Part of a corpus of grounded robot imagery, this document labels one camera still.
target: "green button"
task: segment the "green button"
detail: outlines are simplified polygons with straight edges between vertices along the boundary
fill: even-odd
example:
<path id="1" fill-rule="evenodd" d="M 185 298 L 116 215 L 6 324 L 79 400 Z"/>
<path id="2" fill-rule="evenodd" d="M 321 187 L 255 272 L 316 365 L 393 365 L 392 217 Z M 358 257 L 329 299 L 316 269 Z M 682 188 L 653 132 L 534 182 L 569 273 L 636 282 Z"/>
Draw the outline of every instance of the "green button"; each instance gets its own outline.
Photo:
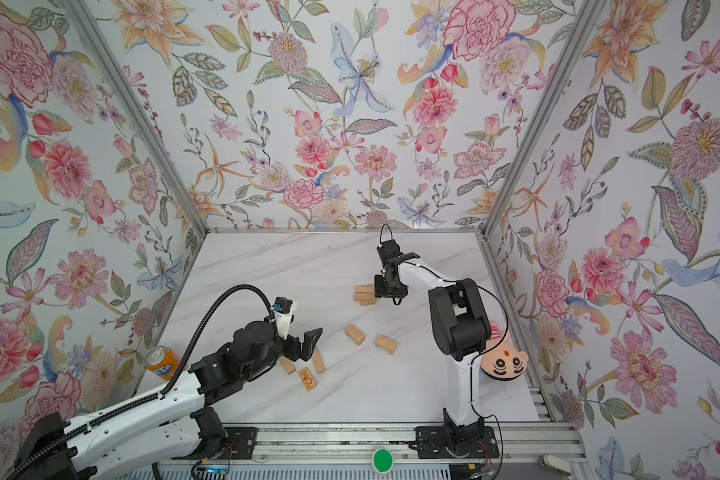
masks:
<path id="1" fill-rule="evenodd" d="M 392 470 L 392 454 L 389 451 L 380 448 L 373 454 L 373 469 L 378 473 L 389 473 Z"/>

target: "printed wooden block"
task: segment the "printed wooden block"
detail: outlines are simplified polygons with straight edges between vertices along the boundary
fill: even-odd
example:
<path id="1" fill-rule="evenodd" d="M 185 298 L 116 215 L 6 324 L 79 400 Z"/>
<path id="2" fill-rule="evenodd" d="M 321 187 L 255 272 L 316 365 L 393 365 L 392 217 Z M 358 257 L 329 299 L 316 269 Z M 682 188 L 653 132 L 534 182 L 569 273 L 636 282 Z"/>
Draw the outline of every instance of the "printed wooden block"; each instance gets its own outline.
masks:
<path id="1" fill-rule="evenodd" d="M 298 376 L 301 377 L 302 382 L 304 383 L 304 387 L 307 388 L 307 391 L 317 387 L 317 382 L 315 381 L 315 378 L 312 376 L 312 374 L 309 372 L 309 368 L 305 367 L 301 370 L 298 370 Z"/>

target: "wooden block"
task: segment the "wooden block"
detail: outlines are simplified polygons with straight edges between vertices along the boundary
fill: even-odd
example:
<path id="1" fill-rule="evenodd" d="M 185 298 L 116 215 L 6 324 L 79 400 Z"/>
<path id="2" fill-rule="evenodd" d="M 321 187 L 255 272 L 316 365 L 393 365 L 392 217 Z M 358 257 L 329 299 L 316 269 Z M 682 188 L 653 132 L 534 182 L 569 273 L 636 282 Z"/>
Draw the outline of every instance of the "wooden block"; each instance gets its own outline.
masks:
<path id="1" fill-rule="evenodd" d="M 380 346 L 384 350 L 388 351 L 390 355 L 394 354 L 394 349 L 398 348 L 398 344 L 394 341 L 391 341 L 384 335 L 379 335 L 376 339 L 376 346 Z"/>
<path id="2" fill-rule="evenodd" d="M 355 302 L 359 302 L 362 306 L 375 305 L 378 299 L 374 292 L 374 285 L 357 285 L 355 287 Z"/>
<path id="3" fill-rule="evenodd" d="M 286 369 L 287 374 L 290 375 L 296 371 L 296 366 L 293 365 L 293 362 L 291 362 L 284 356 L 280 357 L 280 363 L 282 364 L 282 368 Z"/>
<path id="4" fill-rule="evenodd" d="M 314 377 L 312 377 L 312 374 L 309 372 L 309 368 L 305 367 L 301 370 L 298 370 L 298 376 L 301 377 L 302 382 L 304 383 L 304 387 L 307 388 L 307 391 L 317 387 L 317 382 L 315 381 Z"/>
<path id="5" fill-rule="evenodd" d="M 365 341 L 365 335 L 363 335 L 360 330 L 357 330 L 354 325 L 350 325 L 345 328 L 344 333 L 349 335 L 358 346 Z"/>
<path id="6" fill-rule="evenodd" d="M 320 350 L 317 350 L 317 347 L 312 352 L 312 363 L 315 364 L 315 373 L 323 373 L 326 370 L 326 366 L 322 362 L 322 355 L 320 355 Z"/>

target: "red wire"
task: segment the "red wire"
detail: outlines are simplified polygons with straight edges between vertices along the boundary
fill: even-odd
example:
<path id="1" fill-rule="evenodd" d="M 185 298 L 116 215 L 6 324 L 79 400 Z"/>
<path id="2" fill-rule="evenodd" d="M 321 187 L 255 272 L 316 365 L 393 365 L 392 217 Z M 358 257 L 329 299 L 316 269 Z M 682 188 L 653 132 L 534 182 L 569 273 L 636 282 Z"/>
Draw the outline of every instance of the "red wire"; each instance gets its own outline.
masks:
<path id="1" fill-rule="evenodd" d="M 486 466 L 490 462 L 490 466 L 496 468 L 494 467 L 494 463 L 488 457 L 488 449 L 485 447 L 485 445 L 483 445 L 482 442 L 478 442 L 478 445 L 480 445 L 480 448 L 482 448 L 483 452 L 485 452 L 485 463 L 483 464 L 483 466 Z"/>

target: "plush toy face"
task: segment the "plush toy face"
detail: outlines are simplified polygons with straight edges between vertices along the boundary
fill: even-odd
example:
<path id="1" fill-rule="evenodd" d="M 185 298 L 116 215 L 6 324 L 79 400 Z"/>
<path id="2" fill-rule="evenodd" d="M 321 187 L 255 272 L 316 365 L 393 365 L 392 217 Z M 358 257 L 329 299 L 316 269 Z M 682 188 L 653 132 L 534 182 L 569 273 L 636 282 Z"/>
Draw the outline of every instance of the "plush toy face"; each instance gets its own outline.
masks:
<path id="1" fill-rule="evenodd" d="M 514 380 L 522 375 L 526 368 L 528 368 L 528 354 L 514 348 L 509 338 L 510 335 L 509 332 L 507 332 L 504 341 L 483 355 L 482 360 L 480 360 L 480 368 L 492 379 L 502 381 Z M 498 338 L 492 338 L 485 343 L 485 349 L 488 350 L 497 345 L 500 340 L 501 335 L 499 335 Z"/>

